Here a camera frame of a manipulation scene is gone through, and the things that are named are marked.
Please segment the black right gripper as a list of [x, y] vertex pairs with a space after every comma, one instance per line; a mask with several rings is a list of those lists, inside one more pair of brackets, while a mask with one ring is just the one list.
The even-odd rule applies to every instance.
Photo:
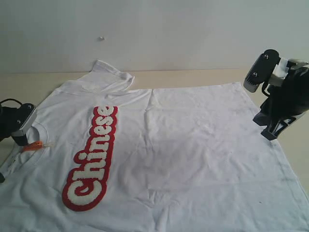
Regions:
[[265, 100], [253, 118], [259, 126], [267, 126], [261, 135], [275, 140], [296, 117], [309, 110], [309, 65], [271, 64], [265, 71]]

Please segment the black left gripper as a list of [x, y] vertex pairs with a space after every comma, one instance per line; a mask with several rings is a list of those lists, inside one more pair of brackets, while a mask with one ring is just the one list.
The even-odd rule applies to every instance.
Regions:
[[[16, 115], [18, 114], [19, 108], [15, 107], [0, 107], [0, 141], [4, 140], [5, 138], [12, 137], [16, 143], [21, 143], [22, 138], [12, 136], [12, 132], [14, 129], [17, 129], [17, 119]], [[2, 173], [0, 173], [0, 183], [5, 181], [5, 177]]]

